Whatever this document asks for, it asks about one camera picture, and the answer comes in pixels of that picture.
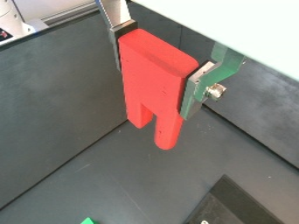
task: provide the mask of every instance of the bolt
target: bolt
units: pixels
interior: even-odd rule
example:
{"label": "bolt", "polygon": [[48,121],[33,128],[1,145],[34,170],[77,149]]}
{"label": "bolt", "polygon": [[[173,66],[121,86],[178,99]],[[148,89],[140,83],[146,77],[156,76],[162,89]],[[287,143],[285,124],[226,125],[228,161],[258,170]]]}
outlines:
{"label": "bolt", "polygon": [[248,61],[248,58],[245,57],[241,64],[244,65],[246,63],[246,61]]}
{"label": "bolt", "polygon": [[216,102],[222,96],[225,90],[226,88],[222,87],[218,83],[216,83],[210,87],[205,88],[205,95]]}

